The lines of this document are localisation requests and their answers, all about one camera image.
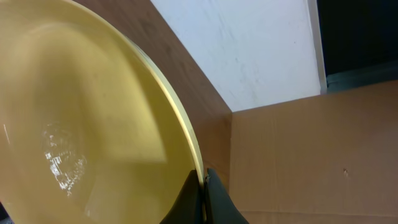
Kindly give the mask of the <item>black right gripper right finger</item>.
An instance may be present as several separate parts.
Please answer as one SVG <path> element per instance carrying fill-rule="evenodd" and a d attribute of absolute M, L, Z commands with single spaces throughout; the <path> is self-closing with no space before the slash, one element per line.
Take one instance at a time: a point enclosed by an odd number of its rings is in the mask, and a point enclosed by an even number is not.
<path fill-rule="evenodd" d="M 214 169 L 207 169 L 205 179 L 205 210 L 207 224 L 248 224 L 235 207 Z"/>

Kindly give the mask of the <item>yellow plate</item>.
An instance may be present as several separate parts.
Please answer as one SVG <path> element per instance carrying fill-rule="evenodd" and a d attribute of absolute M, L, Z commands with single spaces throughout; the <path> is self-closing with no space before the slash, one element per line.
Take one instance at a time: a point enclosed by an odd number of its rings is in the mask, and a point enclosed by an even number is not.
<path fill-rule="evenodd" d="M 154 62 L 74 1 L 1 2 L 1 203 L 15 223 L 159 223 L 203 179 Z"/>

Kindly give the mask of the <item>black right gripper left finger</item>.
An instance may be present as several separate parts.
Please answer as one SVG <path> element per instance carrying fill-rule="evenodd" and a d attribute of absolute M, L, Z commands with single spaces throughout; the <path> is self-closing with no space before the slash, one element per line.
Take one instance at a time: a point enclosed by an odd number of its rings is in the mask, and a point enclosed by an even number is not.
<path fill-rule="evenodd" d="M 196 170 L 191 170 L 172 208 L 160 224 L 203 223 L 203 199 Z"/>

